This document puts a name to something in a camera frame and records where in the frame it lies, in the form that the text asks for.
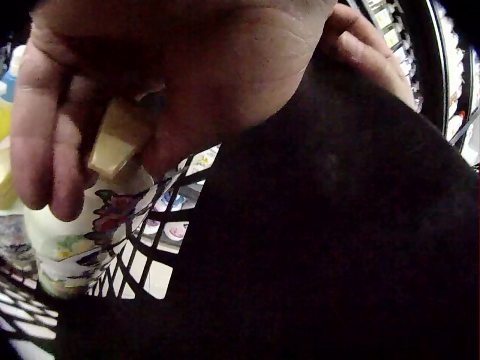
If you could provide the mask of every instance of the floral label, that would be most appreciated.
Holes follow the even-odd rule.
[[[166,183],[162,194],[181,173],[183,171]],[[119,231],[120,227],[130,223],[133,231],[144,221],[153,206],[156,190],[157,186],[154,186],[133,195],[97,190],[95,195],[103,205],[93,211],[97,217],[92,223],[92,231],[83,235],[58,236],[48,242],[48,249],[37,255],[42,287],[54,296],[68,298],[93,286],[125,243],[128,234]]]

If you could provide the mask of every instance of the gold bottle cap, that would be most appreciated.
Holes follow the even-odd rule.
[[[126,172],[138,169],[126,165],[151,133],[152,125],[145,109],[124,99],[113,99],[103,117],[88,167],[100,177],[118,182],[117,176],[125,178]]]

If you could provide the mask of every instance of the bottle cap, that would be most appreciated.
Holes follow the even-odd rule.
[[[152,133],[145,109],[134,102],[113,99],[105,112],[88,167],[100,177],[120,182],[138,169],[132,157]]]
[[[10,67],[8,71],[14,77],[18,76],[18,70],[20,69],[20,64],[22,63],[22,57],[25,52],[26,45],[20,45],[13,50],[12,60],[10,61]]]

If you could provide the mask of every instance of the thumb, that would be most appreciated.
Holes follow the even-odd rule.
[[[410,85],[394,56],[386,58],[384,54],[364,44],[347,31],[338,37],[335,47],[339,60],[358,69],[366,77],[414,108],[415,102]]]

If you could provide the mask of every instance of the skin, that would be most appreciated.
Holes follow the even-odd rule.
[[[142,153],[154,175],[281,109],[322,32],[326,53],[413,106],[383,37],[334,0],[49,0],[32,18],[12,111],[12,175],[28,207],[48,204],[64,221],[81,212],[85,159],[112,96],[165,91]]]

